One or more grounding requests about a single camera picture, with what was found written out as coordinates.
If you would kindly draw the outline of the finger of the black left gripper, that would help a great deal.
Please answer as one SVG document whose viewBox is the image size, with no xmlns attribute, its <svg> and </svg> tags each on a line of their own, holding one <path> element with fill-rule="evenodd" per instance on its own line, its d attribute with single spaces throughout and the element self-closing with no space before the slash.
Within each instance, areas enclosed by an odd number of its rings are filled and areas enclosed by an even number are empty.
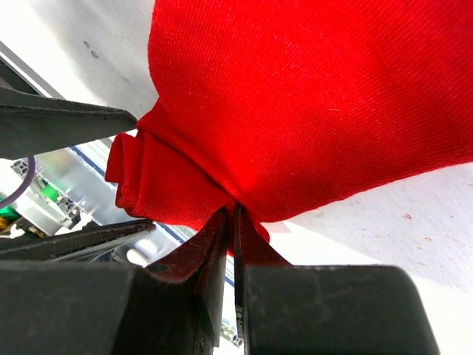
<svg viewBox="0 0 473 355">
<path fill-rule="evenodd" d="M 19 237 L 1 242 L 1 260 L 45 261 L 74 254 L 82 256 L 87 252 L 127 243 L 142 232 L 154 230 L 155 224 L 152 221 L 140 219 L 35 240 L 23 240 Z"/>
<path fill-rule="evenodd" d="M 136 127 L 128 111 L 1 89 L 1 157 L 15 160 Z"/>
</svg>

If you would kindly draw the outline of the aluminium frame rail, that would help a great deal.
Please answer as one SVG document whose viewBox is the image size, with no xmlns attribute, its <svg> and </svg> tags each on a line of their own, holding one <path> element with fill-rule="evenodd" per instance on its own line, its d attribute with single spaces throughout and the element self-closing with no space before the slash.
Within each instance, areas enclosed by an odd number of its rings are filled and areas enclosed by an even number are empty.
<svg viewBox="0 0 473 355">
<path fill-rule="evenodd" d="M 2 88 L 64 100 L 7 47 L 1 48 L 1 76 L 7 82 Z M 81 144 L 11 160 L 16 164 L 11 172 L 21 178 L 21 185 L 16 192 L 8 193 L 4 202 L 17 204 L 20 209 L 36 208 L 41 220 L 62 221 L 68 217 L 66 206 L 51 204 L 39 191 L 39 183 L 45 180 L 73 206 L 92 218 L 92 223 L 85 229 L 140 220 L 127 217 L 115 207 L 113 186 L 103 180 L 102 168 L 83 153 Z M 98 261 L 129 263 L 125 260 L 105 261 L 105 256 L 114 256 L 120 247 L 144 237 L 173 235 L 170 228 L 154 224 L 154 231 L 142 232 L 127 243 L 99 254 Z"/>
</svg>

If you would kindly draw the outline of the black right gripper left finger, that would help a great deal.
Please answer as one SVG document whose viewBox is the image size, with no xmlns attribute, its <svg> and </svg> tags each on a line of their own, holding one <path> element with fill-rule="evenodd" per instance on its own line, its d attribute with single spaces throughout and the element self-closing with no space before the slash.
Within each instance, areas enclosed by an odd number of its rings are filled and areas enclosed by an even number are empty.
<svg viewBox="0 0 473 355">
<path fill-rule="evenodd" d="M 212 354 L 220 341 L 228 215 L 149 266 L 1 260 L 3 354 Z"/>
</svg>

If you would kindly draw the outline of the red Santa sock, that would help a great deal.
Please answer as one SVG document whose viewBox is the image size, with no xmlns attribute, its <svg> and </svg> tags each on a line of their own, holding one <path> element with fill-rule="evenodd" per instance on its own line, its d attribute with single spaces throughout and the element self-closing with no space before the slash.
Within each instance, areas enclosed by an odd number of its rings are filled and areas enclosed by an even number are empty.
<svg viewBox="0 0 473 355">
<path fill-rule="evenodd" d="M 470 1 L 157 1 L 148 58 L 105 174 L 133 217 L 261 226 L 472 160 Z"/>
</svg>

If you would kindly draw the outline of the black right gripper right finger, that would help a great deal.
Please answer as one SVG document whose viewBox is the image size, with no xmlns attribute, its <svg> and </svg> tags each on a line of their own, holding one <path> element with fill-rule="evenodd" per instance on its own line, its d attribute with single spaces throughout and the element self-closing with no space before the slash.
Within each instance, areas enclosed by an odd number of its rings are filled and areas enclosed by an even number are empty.
<svg viewBox="0 0 473 355">
<path fill-rule="evenodd" d="M 247 354 L 438 354 L 411 277 L 394 266 L 295 266 L 234 211 L 236 322 Z"/>
</svg>

